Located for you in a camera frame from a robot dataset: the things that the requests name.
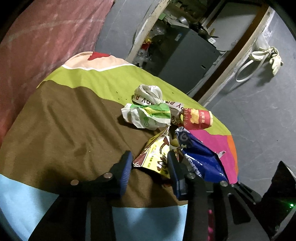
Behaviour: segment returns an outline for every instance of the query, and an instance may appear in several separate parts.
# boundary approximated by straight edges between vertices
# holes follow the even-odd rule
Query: brown fabric
[[[0,149],[0,173],[27,185],[58,193],[71,180],[93,180],[118,162],[126,150],[136,157],[153,131],[124,122],[114,101],[85,87],[49,80],[29,98]],[[118,207],[182,205],[160,176],[131,172]]]

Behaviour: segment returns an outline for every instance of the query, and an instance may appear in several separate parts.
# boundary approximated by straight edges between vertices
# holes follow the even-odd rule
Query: lime green fabric
[[[124,106],[127,103],[132,103],[134,90],[140,84],[157,85],[163,92],[164,100],[183,103],[185,108],[206,110],[177,88],[136,66],[120,66],[101,72],[59,67],[44,81],[46,80],[53,80],[60,85],[71,88],[84,86],[91,89],[99,97]],[[206,129],[209,134],[231,135],[230,131],[216,117],[213,118],[213,126]]]

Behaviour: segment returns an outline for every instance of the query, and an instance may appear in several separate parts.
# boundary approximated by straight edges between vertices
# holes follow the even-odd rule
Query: pink fabric
[[[71,56],[93,51],[113,0],[34,0],[0,44],[0,145],[37,85]]]
[[[190,132],[213,152],[219,153],[221,151],[226,151],[220,160],[223,164],[228,181],[230,183],[236,183],[236,162],[228,145],[228,136],[211,135],[205,130],[191,130]]]

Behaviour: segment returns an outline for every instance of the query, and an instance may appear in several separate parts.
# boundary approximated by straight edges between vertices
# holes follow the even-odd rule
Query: white stripe
[[[109,70],[109,69],[115,69],[115,68],[117,68],[117,67],[121,67],[121,66],[135,66],[135,65],[133,65],[133,64],[121,64],[121,65],[114,65],[114,66],[110,66],[110,67],[106,67],[106,68],[103,68],[103,69],[95,69],[95,68],[92,68],[92,67],[89,67],[89,68],[86,68],[86,67],[74,67],[74,68],[72,68],[72,67],[69,67],[69,66],[67,66],[67,65],[65,65],[65,64],[63,64],[62,65],[62,67],[64,67],[65,69],[83,69],[83,70],[96,70],[96,71],[98,71],[98,72],[102,72],[102,71],[105,71],[105,70]]]

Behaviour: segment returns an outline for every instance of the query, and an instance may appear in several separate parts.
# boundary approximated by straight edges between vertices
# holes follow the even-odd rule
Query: yellow snack wrapper
[[[144,167],[153,170],[167,178],[167,156],[170,150],[168,128],[150,138],[142,153],[133,161],[134,167]]]

